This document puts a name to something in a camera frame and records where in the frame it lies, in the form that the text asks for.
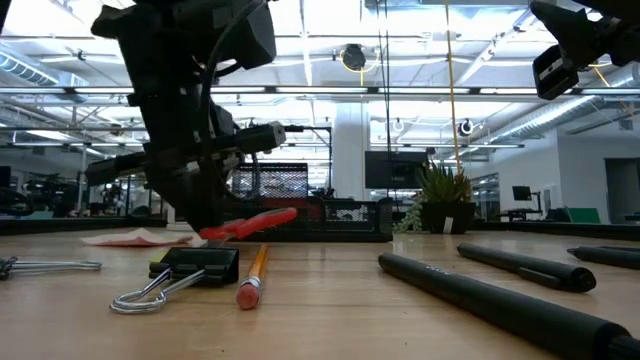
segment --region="red handle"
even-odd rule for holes
[[[298,216],[298,210],[295,208],[277,209],[258,214],[236,228],[236,238],[244,239],[256,231],[289,222],[296,216]]]
[[[229,237],[244,239],[257,231],[289,222],[296,216],[298,210],[295,208],[267,211],[249,220],[238,219],[217,228],[202,229],[200,237],[206,240],[226,240]]]
[[[238,231],[238,227],[245,221],[245,219],[237,219],[215,228],[202,229],[200,230],[200,237],[205,240],[226,240],[230,234],[235,234]]]

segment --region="yellow pencil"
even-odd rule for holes
[[[269,247],[267,245],[260,246],[258,255],[253,259],[253,264],[249,269],[249,274],[240,283],[236,294],[236,302],[242,310],[253,309],[260,302],[262,284],[267,271],[268,250]]]

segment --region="pink eraser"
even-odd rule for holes
[[[238,294],[236,295],[236,302],[240,309],[249,310],[253,309],[258,305],[260,301],[260,291],[258,288],[251,284],[244,284],[240,286],[238,289]]]

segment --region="wooden table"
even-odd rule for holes
[[[637,244],[539,234],[406,235],[389,244],[273,244],[262,305],[239,311],[235,286],[187,289],[157,314],[113,314],[147,283],[159,249],[83,246],[97,232],[0,237],[0,255],[95,260],[101,272],[15,275],[0,283],[0,359],[549,359],[548,353],[381,272],[385,251],[600,316],[640,336],[640,271],[584,264],[588,294],[547,289],[460,258],[473,242],[566,263],[579,244]],[[240,244],[241,273],[257,245]]]

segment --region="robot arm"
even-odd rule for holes
[[[640,60],[640,4],[628,0],[574,0],[599,11],[590,21],[582,9],[573,12],[543,1],[533,1],[533,14],[558,40],[533,63],[542,99],[553,100],[579,81],[578,71],[588,69],[604,54],[616,66]]]
[[[266,3],[256,3],[138,0],[123,10],[103,7],[91,30],[118,40],[134,89],[129,105],[140,107],[150,140],[142,153],[91,164],[90,185],[144,171],[149,186],[185,214],[194,230],[222,224],[229,171],[244,154],[271,150],[286,140],[278,123],[238,130],[231,114],[202,88],[212,79],[203,78],[201,64],[211,60],[218,42],[216,62],[235,59],[234,68],[251,69],[273,61],[271,14]],[[248,16],[237,17],[243,11]],[[227,31],[232,41],[224,43],[224,31],[233,23],[237,26]],[[192,162],[199,169],[189,170]]]

